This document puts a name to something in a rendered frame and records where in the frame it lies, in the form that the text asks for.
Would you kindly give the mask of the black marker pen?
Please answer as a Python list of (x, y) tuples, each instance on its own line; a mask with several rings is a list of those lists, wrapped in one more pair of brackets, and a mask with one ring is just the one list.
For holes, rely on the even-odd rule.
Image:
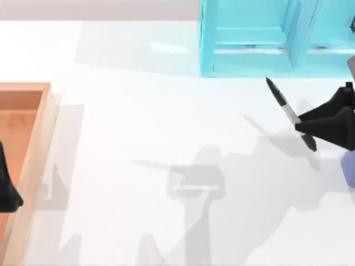
[[(286, 114), (288, 117), (289, 121), (293, 126), (296, 124), (301, 123), (301, 119), (297, 116), (296, 112), (294, 109), (291, 107), (291, 105), (288, 103), (286, 97), (281, 93), (279, 88), (276, 86), (276, 84), (268, 77), (265, 77), (266, 83), (268, 88), (270, 89), (273, 97), (283, 110), (283, 112)], [(314, 139), (313, 136), (305, 133), (300, 133), (300, 137), (303, 140), (303, 142), (306, 144), (306, 146), (313, 152), (317, 151), (317, 144), (316, 140)]]

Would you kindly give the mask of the pale grey rounded box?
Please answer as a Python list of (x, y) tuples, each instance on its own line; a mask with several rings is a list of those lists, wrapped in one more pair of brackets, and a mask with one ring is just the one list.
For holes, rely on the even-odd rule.
[(349, 71), (353, 77), (353, 80), (355, 81), (355, 55), (350, 57), (347, 60), (347, 65), (348, 65)]

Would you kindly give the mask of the light blue rack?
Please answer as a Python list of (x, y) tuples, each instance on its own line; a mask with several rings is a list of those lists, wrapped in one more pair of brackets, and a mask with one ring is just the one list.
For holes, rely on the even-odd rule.
[(346, 78), (355, 0), (200, 0), (200, 73)]

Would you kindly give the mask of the shallow salmon-coloured box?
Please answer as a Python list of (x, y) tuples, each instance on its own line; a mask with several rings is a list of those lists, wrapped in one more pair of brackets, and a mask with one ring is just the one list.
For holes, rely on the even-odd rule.
[(0, 142), (10, 178), (24, 200), (0, 213), (0, 266), (23, 266), (34, 204), (59, 106), (50, 83), (0, 82)]

